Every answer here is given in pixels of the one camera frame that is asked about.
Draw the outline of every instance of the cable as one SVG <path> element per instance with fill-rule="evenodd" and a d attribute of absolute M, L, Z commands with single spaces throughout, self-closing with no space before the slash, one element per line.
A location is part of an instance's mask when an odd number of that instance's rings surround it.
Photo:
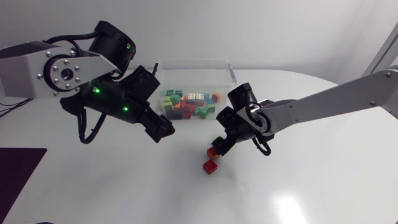
<path fill-rule="evenodd" d="M 101 116 L 97 121 L 97 124 L 95 125 L 95 128 L 91 130 L 91 134 L 87 138 L 85 138 L 85 132 L 87 127 L 86 110 L 83 109 L 83 111 L 81 111 L 81 113 L 77 116 L 79 138 L 81 143 L 88 144 L 94 140 L 102 124 L 104 123 L 105 117 L 106 117 L 105 113 L 101 114 Z"/>
<path fill-rule="evenodd" d="M 11 111 L 13 111 L 13 110 L 15 110 L 16 108 L 19 108 L 19 107 L 21 107 L 21 106 L 24 106 L 25 104 L 27 104 L 29 101 L 31 101 L 31 100 L 33 100 L 33 99 L 26 99 L 26 100 L 24 100 L 24 101 L 21 101 L 21 102 L 19 102 L 19 103 L 17 103 L 15 106 L 13 106 L 12 108 L 7 108 L 7 109 L 4 109 L 4 110 L 1 110 L 0 112 L 3 112 L 3 111 L 5 111 L 3 114 L 0 114 L 0 118 L 2 118 L 4 115 L 6 115 L 6 114 L 8 114 L 8 113 L 10 113 Z"/>
<path fill-rule="evenodd" d="M 256 147 L 265 155 L 265 156 L 269 156 L 269 154 L 271 154 L 271 148 L 269 147 L 269 145 L 265 142 L 265 143 L 262 143 L 262 145 L 266 148 L 266 149 L 263 149 L 261 146 L 260 146 L 260 144 L 259 144 L 259 142 L 257 141 L 257 139 L 256 138 L 252 138 L 252 140 L 253 140 L 253 143 L 256 145 Z"/>
<path fill-rule="evenodd" d="M 48 44 L 53 44 L 55 42 L 61 41 L 61 40 L 88 40 L 94 37 L 97 37 L 100 33 L 98 31 L 94 31 L 90 34 L 80 34 L 80 35 L 61 35 L 57 37 L 52 37 L 44 42 Z"/>

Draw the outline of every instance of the table surface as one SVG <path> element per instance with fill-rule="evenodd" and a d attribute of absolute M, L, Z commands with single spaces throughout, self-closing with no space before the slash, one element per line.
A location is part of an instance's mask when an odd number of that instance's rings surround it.
<path fill-rule="evenodd" d="M 235 72 L 258 100 L 335 86 L 293 72 Z M 100 114 L 88 115 L 92 127 Z M 56 99 L 0 119 L 0 147 L 48 149 L 4 223 L 398 221 L 398 120 L 382 108 L 295 124 L 269 142 L 269 157 L 238 143 L 211 175 L 206 150 L 225 135 L 216 120 L 174 121 L 175 134 L 158 144 L 140 124 L 109 117 L 84 145 L 76 125 Z"/>

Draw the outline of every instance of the plastic bin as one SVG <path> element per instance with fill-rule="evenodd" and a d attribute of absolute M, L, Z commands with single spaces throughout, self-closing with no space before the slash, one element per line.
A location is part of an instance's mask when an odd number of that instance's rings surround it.
<path fill-rule="evenodd" d="M 158 96 L 168 119 L 216 119 L 236 87 L 231 62 L 225 59 L 161 60 Z"/>

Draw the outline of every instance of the red block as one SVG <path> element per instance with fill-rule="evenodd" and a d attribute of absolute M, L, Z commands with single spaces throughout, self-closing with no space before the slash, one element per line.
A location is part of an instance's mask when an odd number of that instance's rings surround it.
<path fill-rule="evenodd" d="M 181 109 L 184 110 L 186 106 L 187 106 L 187 103 L 186 103 L 186 102 L 182 102 L 182 103 L 181 103 Z"/>
<path fill-rule="evenodd" d="M 185 119 L 190 119 L 191 118 L 191 112 L 189 112 L 187 110 L 184 110 L 182 112 L 182 117 L 185 118 Z"/>
<path fill-rule="evenodd" d="M 217 159 L 218 155 L 214 152 L 215 148 L 211 147 L 207 149 L 207 155 L 210 157 L 210 159 Z"/>
<path fill-rule="evenodd" d="M 219 103 L 220 102 L 220 98 L 221 96 L 218 93 L 213 93 L 213 96 L 211 97 L 211 99 L 216 102 Z"/>
<path fill-rule="evenodd" d="M 210 175 L 217 170 L 217 164 L 209 159 L 209 161 L 204 163 L 203 168 Z"/>

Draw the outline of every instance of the lego brick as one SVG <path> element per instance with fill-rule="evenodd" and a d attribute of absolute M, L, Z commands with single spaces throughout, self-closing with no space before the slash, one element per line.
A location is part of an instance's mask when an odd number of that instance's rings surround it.
<path fill-rule="evenodd" d="M 223 137 L 218 136 L 214 141 L 211 143 L 212 146 L 217 147 L 224 141 Z"/>
<path fill-rule="evenodd" d="M 213 93 L 213 96 L 211 97 L 214 102 L 219 103 L 220 102 L 221 96 L 218 93 Z"/>
<path fill-rule="evenodd" d="M 204 101 L 197 101 L 197 106 L 204 107 L 205 106 L 205 102 Z"/>
<path fill-rule="evenodd" d="M 166 96 L 171 96 L 174 94 L 174 90 L 166 90 Z"/>
<path fill-rule="evenodd" d="M 163 102 L 165 102 L 165 103 L 171 102 L 170 97 L 169 97 L 169 96 L 166 96 L 166 97 L 163 99 Z"/>
<path fill-rule="evenodd" d="M 182 90 L 175 90 L 175 94 L 182 97 Z"/>
<path fill-rule="evenodd" d="M 215 104 L 216 102 L 214 101 L 214 100 L 208 100 L 207 101 L 207 105 L 210 105 L 210 104 Z"/>
<path fill-rule="evenodd" d="M 180 110 L 181 109 L 181 104 L 177 103 L 176 105 L 174 105 L 174 110 Z"/>
<path fill-rule="evenodd" d="M 187 103 L 195 103 L 196 102 L 196 94 L 188 93 Z"/>
<path fill-rule="evenodd" d="M 193 112 L 193 115 L 194 115 L 194 116 L 199 116 L 199 115 L 200 115 L 200 111 L 201 111 L 201 108 L 200 108 L 200 107 L 197 107 L 197 108 L 195 109 L 195 111 Z"/>
<path fill-rule="evenodd" d="M 209 113 L 216 112 L 216 105 L 207 105 L 207 108 L 209 108 Z"/>
<path fill-rule="evenodd" d="M 208 93 L 204 93 L 203 94 L 203 98 L 205 99 L 205 101 L 209 100 L 209 94 Z"/>
<path fill-rule="evenodd" d="M 164 108 L 166 110 L 173 110 L 173 103 L 172 102 L 164 103 Z"/>
<path fill-rule="evenodd" d="M 204 163 L 203 168 L 210 175 L 217 170 L 217 164 L 209 159 L 207 162 Z"/>
<path fill-rule="evenodd" d="M 177 104 L 180 102 L 180 96 L 174 94 L 170 96 L 170 100 L 172 101 L 173 104 Z"/>
<path fill-rule="evenodd" d="M 192 115 L 191 112 L 189 112 L 187 110 L 182 112 L 182 117 L 185 118 L 185 119 L 190 119 L 191 115 Z"/>
<path fill-rule="evenodd" d="M 196 108 L 197 108 L 196 105 L 189 103 L 189 104 L 187 104 L 187 107 L 185 108 L 185 110 L 189 111 L 190 113 L 193 113 L 196 110 Z"/>
<path fill-rule="evenodd" d="M 207 149 L 207 155 L 210 157 L 210 159 L 217 159 L 218 155 L 214 152 L 215 148 L 214 146 Z"/>
<path fill-rule="evenodd" d="M 203 108 L 203 109 L 200 111 L 200 116 L 201 116 L 202 118 L 206 118 L 208 113 L 209 113 L 209 109 L 208 109 L 208 108 Z"/>

